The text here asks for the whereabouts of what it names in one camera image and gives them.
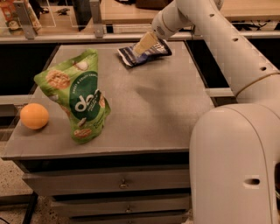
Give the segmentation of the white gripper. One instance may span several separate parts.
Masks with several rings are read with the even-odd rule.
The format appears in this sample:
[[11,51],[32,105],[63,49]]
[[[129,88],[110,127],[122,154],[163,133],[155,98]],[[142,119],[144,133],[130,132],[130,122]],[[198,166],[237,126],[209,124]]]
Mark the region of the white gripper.
[[179,30],[190,25],[190,21],[184,16],[176,2],[169,3],[153,19],[151,29],[147,31],[133,47],[135,55],[141,55],[153,47],[159,39],[168,39]]

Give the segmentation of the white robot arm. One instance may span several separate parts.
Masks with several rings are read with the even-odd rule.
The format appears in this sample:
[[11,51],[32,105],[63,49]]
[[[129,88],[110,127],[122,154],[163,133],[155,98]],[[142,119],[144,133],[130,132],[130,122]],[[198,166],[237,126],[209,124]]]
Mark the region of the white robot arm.
[[193,224],[278,224],[280,75],[222,16],[222,1],[172,0],[152,21],[161,39],[194,24],[236,98],[206,112],[193,128]]

